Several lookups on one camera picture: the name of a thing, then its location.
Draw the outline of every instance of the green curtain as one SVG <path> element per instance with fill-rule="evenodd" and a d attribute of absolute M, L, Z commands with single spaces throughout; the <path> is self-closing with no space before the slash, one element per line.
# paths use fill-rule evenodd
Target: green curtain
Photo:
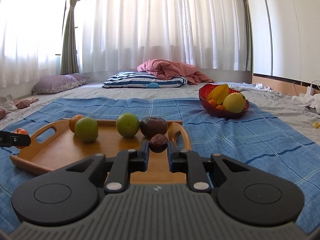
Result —
<path fill-rule="evenodd" d="M 251 28 L 251 17 L 248 0 L 244 0 L 244 13 L 246 15 L 245 24 L 247 29 L 247 67 L 246 70 L 252 71 L 252 28 Z"/>
<path fill-rule="evenodd" d="M 63 47 L 61 56 L 61 75 L 78 73 L 78 61 L 76 54 L 76 38 L 75 38 L 75 16 L 74 9 L 77 0 L 70 0 L 70 8 L 66 20 L 66 26 L 63 36 Z"/>

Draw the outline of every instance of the wooden tray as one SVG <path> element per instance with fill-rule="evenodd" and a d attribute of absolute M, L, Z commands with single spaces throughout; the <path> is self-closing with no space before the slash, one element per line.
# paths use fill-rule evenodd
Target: wooden tray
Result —
<path fill-rule="evenodd" d="M 138 131 L 135 137 L 123 138 L 116 130 L 116 120 L 97 120 L 99 127 L 98 139 L 89 144 L 82 143 L 69 129 L 69 119 L 52 122 L 31 136 L 30 146 L 21 149 L 18 155 L 11 155 L 12 163 L 18 168 L 32 174 L 41 175 L 61 168 L 96 153 L 104 153 L 107 157 L 116 156 L 121 150 L 138 149 L 143 134 Z M 176 144 L 181 134 L 184 149 L 191 150 L 189 136 L 182 127 L 182 121 L 167 121 L 166 136 Z M 47 140 L 39 143 L 36 138 L 47 131 L 54 129 L 55 133 Z M 183 173 L 169 172 L 167 151 L 154 153 L 150 151 L 148 170 L 131 174 L 132 183 L 182 183 L 186 176 Z"/>

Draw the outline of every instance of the white logo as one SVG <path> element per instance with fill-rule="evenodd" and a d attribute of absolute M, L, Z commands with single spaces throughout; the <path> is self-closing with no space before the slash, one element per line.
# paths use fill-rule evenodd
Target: white logo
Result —
<path fill-rule="evenodd" d="M 159 190 L 161 190 L 162 189 L 162 187 L 160 187 L 160 186 L 156 186 L 155 188 L 153 188 L 155 191 L 159 191 Z"/>

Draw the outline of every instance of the ribbed gray surface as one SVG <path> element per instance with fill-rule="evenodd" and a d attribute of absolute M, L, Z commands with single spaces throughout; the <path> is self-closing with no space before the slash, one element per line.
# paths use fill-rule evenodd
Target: ribbed gray surface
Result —
<path fill-rule="evenodd" d="M 107 195 L 88 217 L 63 227 L 22 223 L 13 240 L 302 240 L 306 235 L 290 223 L 275 228 L 243 225 L 222 213 L 208 194 L 183 184 L 131 185 Z"/>

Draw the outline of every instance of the orange fruit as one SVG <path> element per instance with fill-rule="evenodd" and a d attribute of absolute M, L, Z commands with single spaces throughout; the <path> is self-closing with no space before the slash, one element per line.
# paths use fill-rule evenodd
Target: orange fruit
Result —
<path fill-rule="evenodd" d="M 217 101 L 214 100 L 214 99 L 209 100 L 208 103 L 209 103 L 213 108 L 215 108 L 215 107 L 217 106 Z"/>
<path fill-rule="evenodd" d="M 15 130 L 13 133 L 18 133 L 18 134 L 28 134 L 28 132 L 26 130 L 24 130 L 23 128 L 18 128 L 17 130 Z M 23 149 L 25 148 L 25 146 L 15 146 L 18 149 Z"/>
<path fill-rule="evenodd" d="M 218 105 L 218 106 L 216 106 L 216 109 L 218 109 L 218 110 L 224 110 L 224 107 L 223 107 L 223 105 Z"/>
<path fill-rule="evenodd" d="M 72 117 L 72 118 L 70 119 L 70 121 L 69 121 L 69 128 L 70 128 L 70 130 L 71 130 L 73 133 L 75 133 L 76 123 L 77 123 L 80 119 L 82 119 L 82 118 L 84 118 L 84 116 L 78 114 L 78 115 L 75 115 L 74 117 Z"/>

